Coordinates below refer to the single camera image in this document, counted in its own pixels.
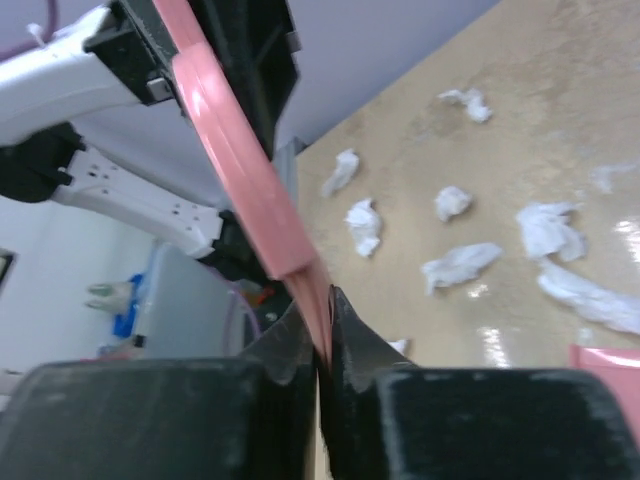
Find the beige tabletop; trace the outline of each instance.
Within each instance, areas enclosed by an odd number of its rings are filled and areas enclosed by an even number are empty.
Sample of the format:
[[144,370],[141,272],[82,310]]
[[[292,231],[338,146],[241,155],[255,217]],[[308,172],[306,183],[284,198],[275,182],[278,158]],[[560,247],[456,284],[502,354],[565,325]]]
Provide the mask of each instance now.
[[[503,0],[299,156],[301,214],[335,283],[383,337],[412,339],[415,362],[567,365],[583,327],[598,346],[640,347],[543,294],[514,218],[533,201],[582,204],[572,225],[589,251],[566,266],[640,295],[640,168],[613,175],[611,194],[591,179],[598,166],[640,161],[639,25],[634,0]],[[436,99],[468,87],[486,93],[488,123]],[[360,171],[322,199],[347,148]],[[448,185],[476,202],[445,225],[433,199]],[[355,253],[343,221],[366,197],[384,221],[371,259]],[[426,296],[420,266],[479,242],[504,256],[478,280]]]

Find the red object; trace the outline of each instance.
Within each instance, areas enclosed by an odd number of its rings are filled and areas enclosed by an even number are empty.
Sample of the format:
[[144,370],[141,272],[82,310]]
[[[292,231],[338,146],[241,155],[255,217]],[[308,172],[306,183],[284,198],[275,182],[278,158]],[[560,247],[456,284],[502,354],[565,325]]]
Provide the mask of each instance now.
[[593,373],[609,387],[640,445],[640,350],[570,348],[571,366]]

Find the purple cable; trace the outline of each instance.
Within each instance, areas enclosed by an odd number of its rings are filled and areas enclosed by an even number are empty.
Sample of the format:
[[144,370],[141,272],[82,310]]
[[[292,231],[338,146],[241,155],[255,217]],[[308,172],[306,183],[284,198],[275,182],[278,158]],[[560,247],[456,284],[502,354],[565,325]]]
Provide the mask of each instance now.
[[257,340],[261,335],[260,325],[258,324],[256,314],[253,313],[251,305],[249,305],[247,299],[244,298],[244,295],[240,293],[240,290],[233,283],[224,278],[215,268],[207,266],[207,270],[209,270],[211,274],[213,274],[222,283],[226,284],[227,288],[233,294],[233,298],[231,299],[229,308],[227,308],[227,314],[224,319],[224,331],[222,334],[222,353],[226,357],[229,356],[229,344],[231,343],[231,322],[233,321],[233,314],[238,301],[240,302],[240,307],[244,308],[247,316],[249,317],[249,324],[251,325],[251,330],[253,331],[254,340]]
[[[47,0],[47,28],[42,32],[42,41],[44,43],[49,43],[53,38],[53,34],[56,33],[58,29],[58,22],[60,21],[60,12],[58,9],[57,0]],[[35,40],[27,40],[25,42],[19,43],[8,50],[0,51],[0,62],[4,62],[5,60],[9,60],[13,57],[17,57],[18,55],[22,55],[29,50],[39,47],[38,42]]]

